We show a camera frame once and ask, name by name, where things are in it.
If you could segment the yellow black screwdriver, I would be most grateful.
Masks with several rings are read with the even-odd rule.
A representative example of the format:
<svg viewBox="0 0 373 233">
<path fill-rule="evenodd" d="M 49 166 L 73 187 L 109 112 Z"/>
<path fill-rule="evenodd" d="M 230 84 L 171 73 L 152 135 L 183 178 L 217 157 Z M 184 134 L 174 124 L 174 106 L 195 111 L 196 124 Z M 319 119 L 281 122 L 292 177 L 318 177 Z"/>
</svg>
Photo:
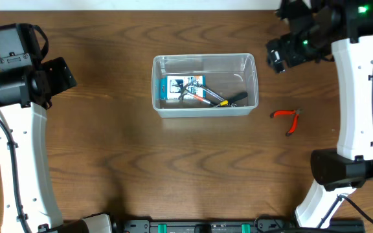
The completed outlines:
<svg viewBox="0 0 373 233">
<path fill-rule="evenodd" d="M 232 105 L 235 102 L 237 102 L 239 100 L 242 100 L 244 98 L 247 98 L 247 97 L 248 97 L 248 93 L 246 91 L 240 92 L 240 93 L 236 94 L 235 96 L 220 102 L 219 104 L 215 105 L 214 107 L 223 107 L 223 106 L 226 106 L 226 105 Z"/>
</svg>

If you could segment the silver ring wrench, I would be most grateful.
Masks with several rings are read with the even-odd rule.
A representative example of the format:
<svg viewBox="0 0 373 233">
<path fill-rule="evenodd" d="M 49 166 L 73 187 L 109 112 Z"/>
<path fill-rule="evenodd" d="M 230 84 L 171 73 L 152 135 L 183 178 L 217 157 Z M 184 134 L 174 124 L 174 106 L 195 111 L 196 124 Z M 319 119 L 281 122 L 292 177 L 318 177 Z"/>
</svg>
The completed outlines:
<svg viewBox="0 0 373 233">
<path fill-rule="evenodd" d="M 202 90 L 204 90 L 205 92 L 207 92 L 209 95 L 212 95 L 213 97 L 215 97 L 216 99 L 218 99 L 220 101 L 220 103 L 218 105 L 216 105 L 216 107 L 225 107 L 225 106 L 230 106 L 230 107 L 237 107 L 236 104 L 234 103 L 230 103 L 228 101 L 226 101 L 223 97 L 221 97 L 219 94 L 215 93 L 214 91 L 212 91 L 211 89 L 209 89 L 208 87 L 204 86 L 203 84 L 200 84 L 200 83 L 197 83 L 197 82 L 192 82 L 192 85 L 194 87 L 199 87 L 201 88 Z"/>
</svg>

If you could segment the blue white screwdriver box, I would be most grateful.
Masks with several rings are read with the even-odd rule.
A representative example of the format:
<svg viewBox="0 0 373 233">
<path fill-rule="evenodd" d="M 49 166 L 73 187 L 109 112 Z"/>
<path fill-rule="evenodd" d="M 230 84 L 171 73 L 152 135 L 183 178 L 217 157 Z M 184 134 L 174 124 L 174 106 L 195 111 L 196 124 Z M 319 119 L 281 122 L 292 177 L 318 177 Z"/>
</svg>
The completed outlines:
<svg viewBox="0 0 373 233">
<path fill-rule="evenodd" d="M 205 97 L 204 90 L 198 87 L 205 85 L 204 76 L 165 76 L 159 81 L 159 97 L 161 100 L 177 100 L 181 96 L 181 90 L 186 89 L 199 97 Z"/>
</svg>

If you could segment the orange black pen tool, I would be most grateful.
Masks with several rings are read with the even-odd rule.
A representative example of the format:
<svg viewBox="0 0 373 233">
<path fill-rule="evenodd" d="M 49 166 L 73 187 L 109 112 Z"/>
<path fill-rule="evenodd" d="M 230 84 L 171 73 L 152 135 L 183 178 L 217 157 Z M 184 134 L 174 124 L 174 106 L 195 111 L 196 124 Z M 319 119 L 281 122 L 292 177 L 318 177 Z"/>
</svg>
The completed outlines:
<svg viewBox="0 0 373 233">
<path fill-rule="evenodd" d="M 210 104 L 211 106 L 215 106 L 216 104 L 214 104 L 213 102 L 211 102 L 210 100 L 207 100 L 205 97 L 200 97 L 199 95 L 196 95 L 196 94 L 193 94 L 191 93 L 188 88 L 192 86 L 192 83 L 188 83 L 186 84 L 182 89 L 181 89 L 181 94 L 180 96 L 178 97 L 178 99 L 180 101 L 183 101 L 184 100 L 184 97 L 185 96 L 191 96 L 192 98 L 195 98 L 196 100 L 199 100 L 200 102 L 204 102 L 206 104 Z"/>
</svg>

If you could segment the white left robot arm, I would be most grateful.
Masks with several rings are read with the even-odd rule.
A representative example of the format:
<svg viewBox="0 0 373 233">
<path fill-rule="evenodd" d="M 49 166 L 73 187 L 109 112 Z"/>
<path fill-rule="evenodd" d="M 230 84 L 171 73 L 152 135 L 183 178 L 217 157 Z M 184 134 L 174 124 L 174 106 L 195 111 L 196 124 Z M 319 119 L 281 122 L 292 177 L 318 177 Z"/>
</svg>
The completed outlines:
<svg viewBox="0 0 373 233">
<path fill-rule="evenodd" d="M 113 217 L 65 223 L 52 188 L 45 130 L 51 97 L 76 86 L 62 57 L 0 72 L 2 232 L 116 232 Z"/>
</svg>

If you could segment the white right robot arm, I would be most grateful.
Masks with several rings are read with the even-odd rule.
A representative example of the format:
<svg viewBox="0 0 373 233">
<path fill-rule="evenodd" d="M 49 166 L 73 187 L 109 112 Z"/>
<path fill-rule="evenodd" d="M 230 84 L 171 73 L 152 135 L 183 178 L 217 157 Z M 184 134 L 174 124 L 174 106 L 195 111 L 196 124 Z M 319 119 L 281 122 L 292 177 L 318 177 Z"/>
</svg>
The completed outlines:
<svg viewBox="0 0 373 233">
<path fill-rule="evenodd" d="M 275 72 L 309 61 L 337 68 L 339 139 L 311 153 L 313 183 L 294 212 L 298 227 L 324 230 L 342 202 L 373 179 L 373 1 L 282 1 L 276 15 L 289 32 L 266 45 Z"/>
</svg>

